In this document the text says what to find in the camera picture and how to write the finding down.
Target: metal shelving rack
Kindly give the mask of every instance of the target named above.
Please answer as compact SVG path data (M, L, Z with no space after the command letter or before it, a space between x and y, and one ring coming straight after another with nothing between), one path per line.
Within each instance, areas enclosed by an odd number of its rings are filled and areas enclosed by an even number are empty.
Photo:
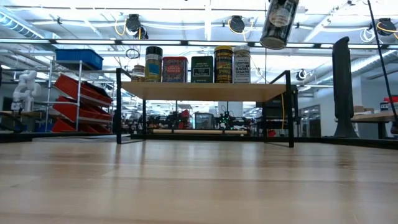
M78 66L78 72L74 72L73 70L67 71L67 72L72 72L75 73L76 75L78 75L78 93L77 93L77 99L76 99L76 103L70 103L70 102L57 102L57 101L50 101L50 95L51 95L51 89L52 88L57 88L55 86L52 85L52 74L53 74L53 68L55 64L59 64L63 67L76 67ZM84 73L99 73L99 71L94 70L90 65L88 65L87 63L79 60L79 61L59 61L59 60L53 60L51 61L50 64L50 70L49 70L49 84L47 86L48 90L47 90L47 102L44 102L47 104L46 107L46 115L45 115L45 132L47 132L47 128L48 128L48 124L49 124L49 109L50 109L50 105L56 105L56 104L68 104L68 105L76 105L76 122L75 122L75 130L78 131L79 128L79 123L81 123L80 121L89 121L90 123L96 123L96 124L109 124L112 123L111 121L106 121L106 120L100 120L100 119L91 119L91 118L83 118L80 117L79 113L80 113L80 99L81 98L85 98L87 100L91 100L91 101L96 101L96 102L100 102L97 99L91 98L89 96L82 96L80 93L81 90L81 76Z

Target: blue storage box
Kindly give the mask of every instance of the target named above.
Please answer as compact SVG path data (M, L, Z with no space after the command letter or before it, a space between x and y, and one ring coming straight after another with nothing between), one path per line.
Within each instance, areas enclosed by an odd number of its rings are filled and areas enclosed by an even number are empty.
M83 70L102 70L102 61L104 60L94 50L91 49L57 49L55 50L57 61L83 61L89 67L83 66ZM79 70L78 63L59 63L71 70Z

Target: hanging cylinder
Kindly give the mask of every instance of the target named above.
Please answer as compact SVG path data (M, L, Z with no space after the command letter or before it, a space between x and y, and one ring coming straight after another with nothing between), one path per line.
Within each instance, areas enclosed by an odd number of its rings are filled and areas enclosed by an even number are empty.
M272 50L284 49L294 23L299 0L271 0L260 44Z

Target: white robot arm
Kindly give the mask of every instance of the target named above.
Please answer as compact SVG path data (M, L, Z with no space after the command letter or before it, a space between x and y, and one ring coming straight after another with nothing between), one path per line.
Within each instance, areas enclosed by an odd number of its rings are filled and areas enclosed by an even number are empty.
M12 110L17 111L22 108L22 101L25 101L25 111L32 111L34 99L33 97L41 94L41 87L38 83L35 83L37 76L36 71L23 71L22 75L19 75L19 83L12 94Z

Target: ceiling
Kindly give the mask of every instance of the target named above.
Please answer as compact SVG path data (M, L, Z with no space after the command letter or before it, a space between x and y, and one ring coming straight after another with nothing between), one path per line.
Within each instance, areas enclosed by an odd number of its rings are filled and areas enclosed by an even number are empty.
M365 0L319 1L300 0L295 23L299 28L292 29L289 42L334 43L344 36L350 38L351 44L362 44L361 35L369 27L371 18ZM372 0L376 19L389 17L398 24L398 1ZM2 0L2 12L6 12L25 22L32 29L45 37L61 39L133 39L128 34L119 35L123 31L125 18L129 14L139 14L140 21L147 29L152 40L212 40L212 41L244 41L257 42L261 37L265 21L265 0L151 0L151 1L50 1L50 0ZM234 34L228 28L228 20L232 15L242 16L246 23L245 37ZM22 38L17 32L0 26L2 38ZM394 35L381 37L385 44L397 43ZM53 52L44 50L39 45L8 45L39 60L49 63ZM144 63L145 46L142 46L141 58L130 60L124 56L126 49L133 46L110 45L58 45L58 48L91 48L104 57L104 68L114 69L122 65L132 68L135 64ZM162 47L164 56L184 55L188 59L196 55L212 54L212 47ZM375 55L375 50L352 50L351 58ZM2 58L14 60L8 66L18 67L18 63L27 63L34 67L37 63L27 60L0 45L0 61ZM260 68L267 74L270 81L284 70L297 71L305 69L314 71L331 62L331 50L322 49L284 49L267 51L252 49L252 67ZM253 82L264 82L261 75L252 71Z

